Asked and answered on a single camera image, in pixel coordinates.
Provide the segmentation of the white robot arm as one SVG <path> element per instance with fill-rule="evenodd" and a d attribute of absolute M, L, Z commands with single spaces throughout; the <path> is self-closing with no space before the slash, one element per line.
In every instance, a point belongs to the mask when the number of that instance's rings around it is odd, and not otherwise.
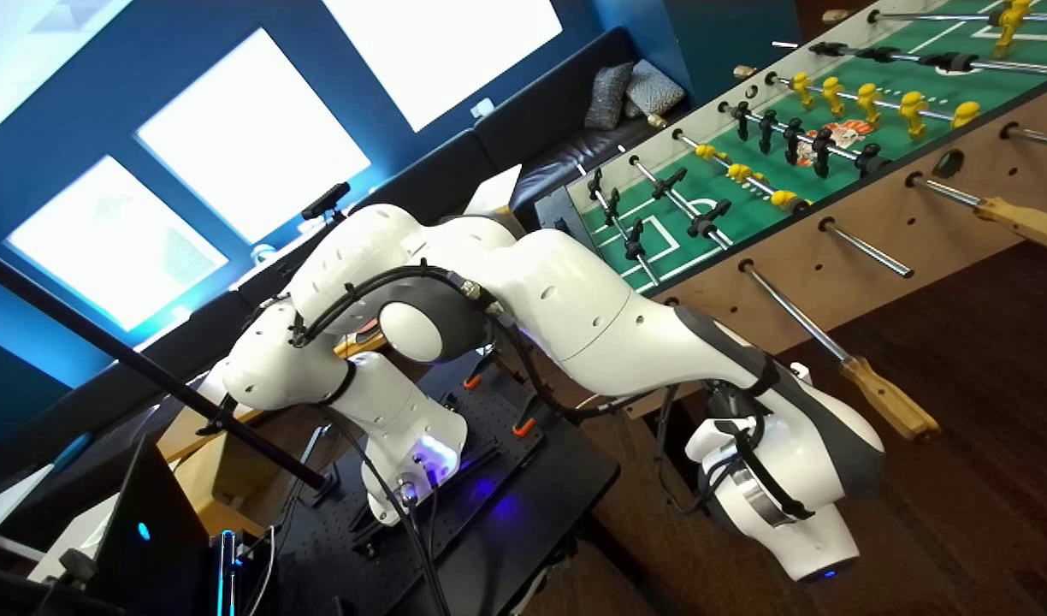
<path fill-rule="evenodd" d="M 632 290 L 557 230 L 424 226 L 377 203 L 346 216 L 217 363 L 255 412 L 329 407 L 367 436 L 367 508 L 395 527 L 461 465 L 470 423 L 401 372 L 477 350 L 510 319 L 566 378 L 607 397 L 708 381 L 687 437 L 704 501 L 794 577 L 859 557 L 840 501 L 882 463 L 875 428 L 715 319 Z"/>

